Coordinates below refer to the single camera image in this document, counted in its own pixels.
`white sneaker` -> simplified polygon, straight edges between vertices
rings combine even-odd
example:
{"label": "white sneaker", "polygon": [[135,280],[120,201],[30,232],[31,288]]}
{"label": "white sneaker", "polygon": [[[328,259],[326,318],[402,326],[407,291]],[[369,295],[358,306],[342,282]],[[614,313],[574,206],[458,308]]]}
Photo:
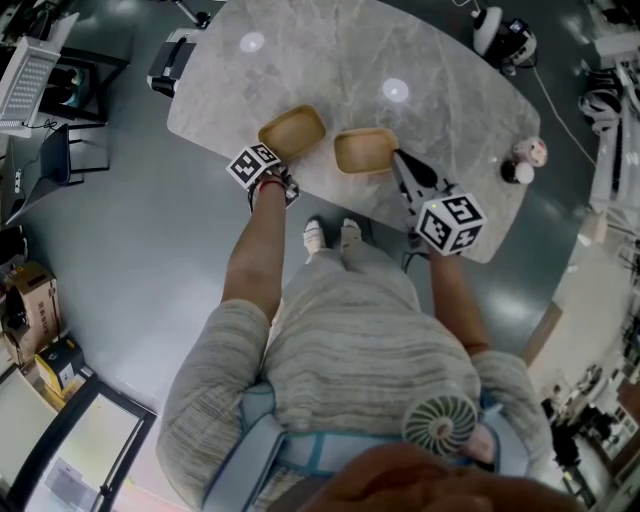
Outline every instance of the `white sneaker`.
{"label": "white sneaker", "polygon": [[342,240],[340,241],[340,247],[345,248],[347,245],[361,240],[362,230],[360,226],[358,226],[358,223],[353,219],[344,219],[342,223]]}
{"label": "white sneaker", "polygon": [[324,239],[324,230],[320,222],[316,219],[311,219],[307,222],[302,236],[304,238],[304,246],[307,248],[309,256],[327,247]]}

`cardboard box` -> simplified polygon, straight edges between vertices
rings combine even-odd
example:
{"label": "cardboard box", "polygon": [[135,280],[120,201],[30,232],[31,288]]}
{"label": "cardboard box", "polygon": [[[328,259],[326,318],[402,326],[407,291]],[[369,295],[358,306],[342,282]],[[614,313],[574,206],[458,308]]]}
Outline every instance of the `cardboard box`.
{"label": "cardboard box", "polygon": [[49,389],[64,398],[74,377],[84,366],[84,356],[80,347],[66,339],[52,343],[35,357],[40,378]]}
{"label": "cardboard box", "polygon": [[9,354],[24,365],[60,333],[60,306],[56,279],[39,263],[28,262],[5,279],[7,289],[16,288],[22,299],[27,325],[11,329],[3,324]]}

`wrist strap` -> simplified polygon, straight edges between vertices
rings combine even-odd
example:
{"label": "wrist strap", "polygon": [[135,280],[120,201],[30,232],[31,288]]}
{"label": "wrist strap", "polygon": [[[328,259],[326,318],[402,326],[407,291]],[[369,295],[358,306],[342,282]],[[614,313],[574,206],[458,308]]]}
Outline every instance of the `wrist strap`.
{"label": "wrist strap", "polygon": [[260,183],[260,185],[258,185],[258,193],[260,193],[262,191],[263,187],[266,187],[267,185],[274,183],[276,185],[279,185],[282,187],[282,190],[287,190],[286,187],[284,186],[284,183],[282,183],[282,181],[280,180],[274,180],[274,179],[270,179],[270,180],[265,180],[262,183]]}

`office chair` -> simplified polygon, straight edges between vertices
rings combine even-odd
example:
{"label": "office chair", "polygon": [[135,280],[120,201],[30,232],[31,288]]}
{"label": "office chair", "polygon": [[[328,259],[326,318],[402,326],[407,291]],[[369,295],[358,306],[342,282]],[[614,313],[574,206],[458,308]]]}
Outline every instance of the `office chair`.
{"label": "office chair", "polygon": [[[17,201],[14,204],[11,216],[2,224],[3,228],[15,225],[19,217],[56,190],[84,183],[85,174],[109,170],[108,164],[105,167],[71,168],[71,144],[85,141],[83,139],[70,141],[69,131],[102,127],[102,124],[78,124],[73,126],[64,124],[45,139],[42,146],[40,146],[40,178],[38,178],[26,199],[22,202]],[[71,181],[71,178],[76,175],[81,175],[82,179]]]}

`gray floor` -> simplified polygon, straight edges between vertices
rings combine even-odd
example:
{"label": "gray floor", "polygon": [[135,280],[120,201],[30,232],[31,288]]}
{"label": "gray floor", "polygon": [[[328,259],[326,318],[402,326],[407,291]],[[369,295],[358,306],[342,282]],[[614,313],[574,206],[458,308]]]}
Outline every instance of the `gray floor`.
{"label": "gray floor", "polygon": [[[450,0],[394,0],[469,44],[470,5]],[[582,59],[595,64],[588,17],[580,0],[500,0],[508,16],[527,20],[538,35],[540,74],[557,108],[583,144],[596,150],[576,108]],[[192,0],[216,11],[220,5]],[[59,280],[66,324],[88,363],[143,403],[161,408],[171,378],[217,305],[226,260],[249,212],[242,190],[224,171],[226,159],[168,132],[169,100],[147,87],[146,72],[173,29],[187,26],[175,6],[148,0],[80,0],[82,21],[68,46],[128,58],[113,84],[110,122],[94,133],[108,147],[111,171],[52,196],[26,218],[32,253]],[[553,117],[531,72],[512,79],[542,117],[549,164],[538,173],[496,257],[466,263],[495,346],[519,352],[544,313],[566,267],[590,190],[593,168]],[[37,154],[44,136],[15,144],[16,167]],[[74,155],[99,159],[100,154]],[[27,182],[36,167],[27,169]],[[320,214],[335,236],[347,212],[304,195],[287,220],[285,277],[305,259],[300,233]],[[375,240],[400,260],[404,237],[374,224]],[[428,267],[410,274],[423,309],[431,311]]]}

